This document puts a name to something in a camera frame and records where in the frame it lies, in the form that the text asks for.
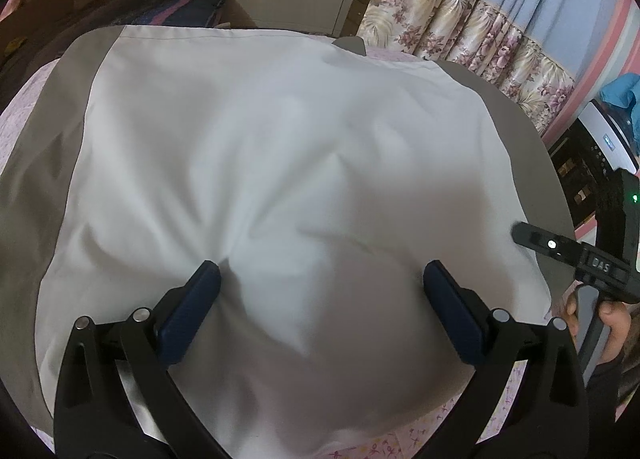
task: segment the black handle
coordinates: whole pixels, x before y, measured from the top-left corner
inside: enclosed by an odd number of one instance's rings
[[[578,366],[580,366],[584,384],[587,385],[600,361],[611,329],[604,325],[598,315],[600,304],[606,298],[596,288],[583,285],[576,290],[575,296],[578,304],[576,314],[579,326],[576,340]]]

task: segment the dark blanket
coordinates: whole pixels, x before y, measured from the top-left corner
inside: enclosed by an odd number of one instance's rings
[[[622,381],[618,391],[618,402],[622,403],[640,385],[640,309],[631,314],[631,328],[624,346]]]
[[[107,0],[91,2],[34,34],[0,68],[0,114],[40,67],[60,58],[73,41],[109,25],[212,27],[225,0]]]

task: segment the metal screw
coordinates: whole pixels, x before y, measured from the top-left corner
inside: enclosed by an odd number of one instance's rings
[[[566,329],[566,322],[562,320],[562,318],[554,318],[553,320],[551,320],[551,323],[559,331],[564,331]]]
[[[141,307],[140,309],[136,309],[133,311],[133,320],[136,322],[143,322],[151,315],[151,311],[146,307]]]
[[[508,322],[511,318],[511,315],[505,311],[504,309],[496,309],[493,313],[492,316],[494,317],[494,320],[498,320],[498,322]]]
[[[89,325],[89,317],[81,316],[76,320],[76,329],[84,329]]]

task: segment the curtain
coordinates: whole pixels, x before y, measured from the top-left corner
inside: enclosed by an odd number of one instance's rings
[[[451,60],[518,103],[542,135],[596,54],[616,0],[371,0],[368,45]]]

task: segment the blue gripper pad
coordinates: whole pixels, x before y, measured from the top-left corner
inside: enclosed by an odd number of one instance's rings
[[[440,261],[432,261],[422,275],[424,292],[447,336],[464,363],[484,362],[490,315],[474,291],[462,289]]]
[[[220,293],[218,266],[204,261],[184,286],[180,303],[158,329],[158,360],[165,366],[182,360],[211,305]]]

